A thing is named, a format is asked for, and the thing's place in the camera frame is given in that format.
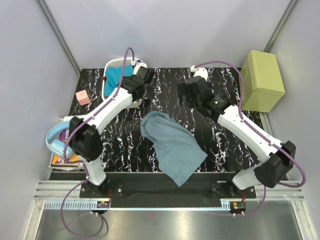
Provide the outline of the white laundry basket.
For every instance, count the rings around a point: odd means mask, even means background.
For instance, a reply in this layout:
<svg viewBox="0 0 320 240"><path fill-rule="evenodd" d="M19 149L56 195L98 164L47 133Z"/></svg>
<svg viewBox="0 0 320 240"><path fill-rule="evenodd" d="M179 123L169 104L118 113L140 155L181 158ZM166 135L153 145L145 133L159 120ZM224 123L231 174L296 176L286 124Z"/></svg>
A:
<svg viewBox="0 0 320 240"><path fill-rule="evenodd" d="M145 87L148 83L149 70L147 64L140 59L125 60L116 58L109 61L104 68L102 77L102 108L108 105L109 97L119 97L121 87L132 94L132 103L126 109L137 108L145 96Z"/></svg>

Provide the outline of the grey-blue t shirt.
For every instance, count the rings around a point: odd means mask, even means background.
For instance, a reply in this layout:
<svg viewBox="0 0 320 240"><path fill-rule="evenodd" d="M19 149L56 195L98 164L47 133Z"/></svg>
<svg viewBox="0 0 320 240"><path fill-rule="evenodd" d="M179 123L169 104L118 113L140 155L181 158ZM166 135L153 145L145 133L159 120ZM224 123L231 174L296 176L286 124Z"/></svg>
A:
<svg viewBox="0 0 320 240"><path fill-rule="evenodd" d="M194 136L168 114L152 111L140 124L153 143L159 169L181 187L207 158Z"/></svg>

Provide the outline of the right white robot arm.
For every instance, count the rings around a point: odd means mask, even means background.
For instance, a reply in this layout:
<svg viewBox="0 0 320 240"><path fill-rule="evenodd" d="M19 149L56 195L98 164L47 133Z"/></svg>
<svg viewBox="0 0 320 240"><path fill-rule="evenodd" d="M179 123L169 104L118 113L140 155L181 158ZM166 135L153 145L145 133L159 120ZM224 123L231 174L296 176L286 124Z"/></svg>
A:
<svg viewBox="0 0 320 240"><path fill-rule="evenodd" d="M245 115L224 94L213 94L209 83L201 76L195 76L177 85L180 104L195 108L204 117L210 118L231 131L243 141L258 157L260 163L241 170L227 185L228 195L239 198L245 189L264 185L274 188L293 168L296 146L272 137Z"/></svg>

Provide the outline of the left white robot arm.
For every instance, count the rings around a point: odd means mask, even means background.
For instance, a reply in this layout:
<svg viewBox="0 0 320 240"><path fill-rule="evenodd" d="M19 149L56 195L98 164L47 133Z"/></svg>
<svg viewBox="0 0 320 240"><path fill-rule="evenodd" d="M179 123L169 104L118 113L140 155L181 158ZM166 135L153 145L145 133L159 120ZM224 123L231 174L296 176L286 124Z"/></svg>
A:
<svg viewBox="0 0 320 240"><path fill-rule="evenodd" d="M106 126L124 109L138 107L146 98L154 70L143 63L134 67L133 75L124 77L111 96L84 117L74 116L69 122L66 145L78 155L86 169L90 192L97 198L108 193L107 175L101 164L103 143L101 134Z"/></svg>

